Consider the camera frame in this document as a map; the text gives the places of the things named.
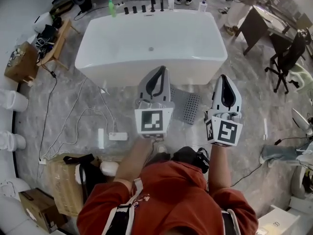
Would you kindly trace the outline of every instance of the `green bottle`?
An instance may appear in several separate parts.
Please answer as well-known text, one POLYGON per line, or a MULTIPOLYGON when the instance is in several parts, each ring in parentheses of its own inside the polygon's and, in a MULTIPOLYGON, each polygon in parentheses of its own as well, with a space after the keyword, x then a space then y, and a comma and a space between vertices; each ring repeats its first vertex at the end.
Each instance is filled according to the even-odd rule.
POLYGON ((110 13, 111 13, 112 17, 115 18, 116 17, 115 5, 112 2, 112 0, 109 1, 109 10, 110 10, 110 13))

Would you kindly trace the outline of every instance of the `black chair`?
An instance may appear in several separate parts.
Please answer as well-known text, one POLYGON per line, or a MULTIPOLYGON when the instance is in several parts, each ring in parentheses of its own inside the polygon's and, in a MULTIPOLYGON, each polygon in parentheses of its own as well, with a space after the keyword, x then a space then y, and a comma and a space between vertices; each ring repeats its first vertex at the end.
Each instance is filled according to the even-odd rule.
POLYGON ((285 94, 288 94, 289 90, 286 84, 286 76, 288 75, 289 70, 296 64, 298 59, 305 52, 306 44, 306 39, 302 33, 298 31, 290 47, 288 47, 282 53, 277 53, 271 57, 270 62, 276 65, 277 71, 270 67, 266 67, 265 72, 271 71, 278 75, 278 83, 274 89, 275 93, 277 92, 277 89, 282 81, 286 88, 285 94))

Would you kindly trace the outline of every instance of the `white toilet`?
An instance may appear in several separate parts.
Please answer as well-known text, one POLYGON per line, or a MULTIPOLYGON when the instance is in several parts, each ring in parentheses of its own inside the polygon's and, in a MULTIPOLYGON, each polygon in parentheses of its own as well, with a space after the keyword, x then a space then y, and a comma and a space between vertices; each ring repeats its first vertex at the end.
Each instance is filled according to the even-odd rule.
POLYGON ((10 178, 0 182, 0 195, 20 201, 19 192, 30 190, 28 183, 20 178, 10 178))
POLYGON ((28 99, 16 91, 0 89, 0 106, 7 110, 23 112, 28 107, 28 99))
POLYGON ((26 148, 26 140, 19 134, 12 134, 9 131, 0 131, 0 150, 16 151, 26 148))

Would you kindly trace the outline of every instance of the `gray mat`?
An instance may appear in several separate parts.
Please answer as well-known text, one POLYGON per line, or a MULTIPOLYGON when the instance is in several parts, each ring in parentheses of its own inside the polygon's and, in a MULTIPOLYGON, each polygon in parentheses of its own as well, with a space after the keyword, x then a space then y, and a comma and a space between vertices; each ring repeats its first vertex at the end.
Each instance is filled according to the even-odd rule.
POLYGON ((179 90, 171 85, 171 101, 175 103, 173 118, 193 124, 198 111, 200 96, 179 90))

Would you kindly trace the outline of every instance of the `black bag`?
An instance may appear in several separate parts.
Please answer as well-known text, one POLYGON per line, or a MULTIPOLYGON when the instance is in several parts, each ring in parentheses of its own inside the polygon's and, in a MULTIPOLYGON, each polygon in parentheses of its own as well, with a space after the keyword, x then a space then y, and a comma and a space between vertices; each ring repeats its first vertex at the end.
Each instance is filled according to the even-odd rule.
POLYGON ((100 168, 91 164, 91 162, 94 161, 94 156, 92 154, 88 154, 80 158, 66 156, 63 158, 63 161, 68 165, 80 164, 79 174, 83 189, 83 203, 87 201, 96 184, 107 182, 107 178, 102 174, 100 168), (85 171, 86 175, 85 185, 83 184, 83 171, 85 171))

